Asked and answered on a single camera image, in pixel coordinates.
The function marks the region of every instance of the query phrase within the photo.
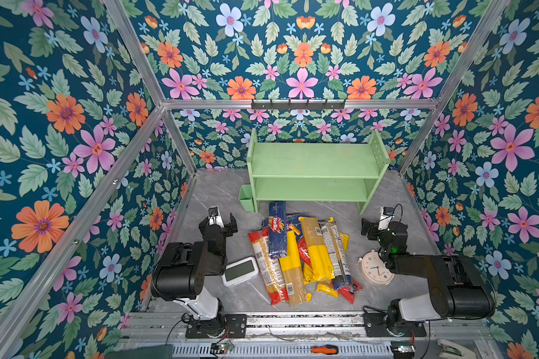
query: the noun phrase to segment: shelf board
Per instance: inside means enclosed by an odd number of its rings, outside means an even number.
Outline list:
[[[257,178],[254,181],[257,200],[367,202],[368,199],[363,179],[290,177]]]
[[[369,144],[256,143],[253,177],[377,179]]]

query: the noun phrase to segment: spaghetti package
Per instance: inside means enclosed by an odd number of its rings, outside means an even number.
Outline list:
[[[268,229],[265,228],[249,233],[249,240],[252,243],[260,274],[271,299],[271,305],[276,305],[287,300],[287,291],[279,260],[270,259],[267,247],[268,236]]]
[[[333,266],[325,245],[320,225],[316,218],[300,217],[303,237],[308,245],[308,254],[313,269],[312,282],[335,278]]]
[[[279,263],[286,282],[290,306],[294,307],[303,303],[306,300],[306,291],[303,287],[302,263],[299,260],[298,245],[293,230],[287,233],[287,257],[280,258]]]
[[[325,244],[328,247],[328,252],[333,264],[334,274],[336,276],[331,280],[333,283],[333,288],[337,291],[340,288],[352,285],[349,263],[345,257],[343,242],[339,232],[337,231],[337,225],[333,218],[330,218],[323,223],[321,232],[323,233]],[[329,248],[330,243],[333,247],[333,254]]]

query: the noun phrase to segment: barcode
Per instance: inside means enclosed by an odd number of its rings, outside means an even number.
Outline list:
[[[286,284],[286,289],[287,289],[287,295],[288,296],[293,296],[294,295],[294,285],[293,285],[293,283],[287,283]]]

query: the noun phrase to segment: green leaf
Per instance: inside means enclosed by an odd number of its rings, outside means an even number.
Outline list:
[[[0,98],[0,126],[4,126],[4,128],[13,135],[17,123],[18,119],[16,118],[16,111],[12,109],[12,105],[8,101]]]

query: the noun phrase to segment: green wooden shelf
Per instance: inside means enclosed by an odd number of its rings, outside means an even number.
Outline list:
[[[389,156],[378,131],[368,144],[259,143],[252,130],[247,163],[255,211],[261,200],[356,202],[366,209]]]

